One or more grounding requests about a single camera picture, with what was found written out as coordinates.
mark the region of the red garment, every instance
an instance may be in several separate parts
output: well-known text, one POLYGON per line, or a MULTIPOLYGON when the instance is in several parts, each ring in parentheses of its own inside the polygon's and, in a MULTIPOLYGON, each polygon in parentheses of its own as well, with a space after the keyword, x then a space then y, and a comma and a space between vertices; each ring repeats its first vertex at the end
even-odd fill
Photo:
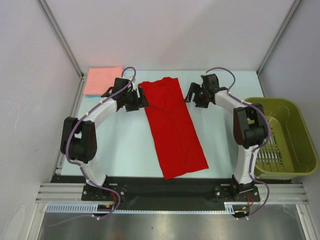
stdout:
POLYGON ((139 84, 150 106, 145 107, 164 179, 208 169, 177 78, 139 84))

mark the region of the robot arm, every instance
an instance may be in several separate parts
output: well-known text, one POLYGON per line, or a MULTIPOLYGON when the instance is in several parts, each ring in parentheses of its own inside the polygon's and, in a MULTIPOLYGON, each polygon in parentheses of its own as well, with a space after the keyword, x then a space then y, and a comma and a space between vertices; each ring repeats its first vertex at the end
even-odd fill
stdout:
MULTIPOLYGON (((233 115, 233 136, 238 144, 238 159, 235 173, 232 176, 233 194, 251 191, 258 151, 253 151, 264 142, 268 136, 268 129, 263 117, 251 107, 244 105, 244 101, 238 102, 228 94, 226 87, 219 86, 219 80, 215 74, 201 76, 202 85, 191 83, 185 102, 193 101, 196 107, 208 108, 209 103, 226 109, 233 115)), ((254 104, 263 113, 261 104, 254 104)))
MULTIPOLYGON (((148 107, 149 104, 145 98, 141 87, 135 89, 134 85, 128 87, 120 94, 115 95, 108 101, 104 101, 113 93, 118 92, 129 82, 126 78, 116 78, 114 86, 109 88, 100 98, 101 105, 90 115, 82 120, 75 134, 72 136, 69 145, 69 158, 72 162, 85 171, 90 181, 98 186, 102 186, 106 180, 106 175, 100 167, 97 160, 97 136, 96 130, 109 116, 125 106, 127 112, 139 110, 139 108, 148 107)), ((66 154, 67 141, 70 134, 79 120, 75 117, 67 117, 64 120, 60 150, 66 154)))

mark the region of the folded pink cloth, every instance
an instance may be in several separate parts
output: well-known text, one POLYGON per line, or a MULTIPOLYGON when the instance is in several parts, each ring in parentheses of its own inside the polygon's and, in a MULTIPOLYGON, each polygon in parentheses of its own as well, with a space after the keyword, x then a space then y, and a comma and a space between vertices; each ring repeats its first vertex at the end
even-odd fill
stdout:
POLYGON ((121 78, 122 66, 90 68, 83 90, 85 95, 102 95, 115 83, 115 78, 121 78))

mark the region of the yellow-green laundry basket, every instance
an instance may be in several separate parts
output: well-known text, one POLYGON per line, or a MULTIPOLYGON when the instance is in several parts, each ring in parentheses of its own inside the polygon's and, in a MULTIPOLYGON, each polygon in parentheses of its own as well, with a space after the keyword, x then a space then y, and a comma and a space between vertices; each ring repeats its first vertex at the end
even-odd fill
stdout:
POLYGON ((246 101, 262 104, 272 132, 270 142, 258 153, 256 178, 288 180, 313 174, 318 157, 298 106, 284 98, 250 97, 246 101))

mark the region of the white table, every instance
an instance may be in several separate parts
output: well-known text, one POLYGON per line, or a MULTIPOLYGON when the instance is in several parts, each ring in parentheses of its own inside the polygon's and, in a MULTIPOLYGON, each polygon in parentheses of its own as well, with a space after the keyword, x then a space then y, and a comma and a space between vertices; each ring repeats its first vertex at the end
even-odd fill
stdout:
MULTIPOLYGON (((215 72, 220 86, 228 87, 232 76, 224 71, 215 72)), ((263 97, 256 72, 234 71, 236 83, 231 92, 240 99, 263 97)), ((185 97, 191 82, 200 84, 203 71, 137 71, 136 83, 154 82, 164 77, 178 78, 185 97)), ((78 116, 83 116, 97 102, 98 97, 83 96, 78 116)), ((230 178, 235 171, 238 145, 233 137, 233 116, 219 106, 196 108, 194 102, 187 103, 193 125, 204 151, 209 169, 186 173, 183 178, 230 178)), ((125 108, 109 117, 97 129, 97 158, 108 176, 119 177, 163 177, 157 158, 154 140, 146 113, 126 112, 125 108)), ((66 160, 62 175, 82 175, 77 166, 66 160)))

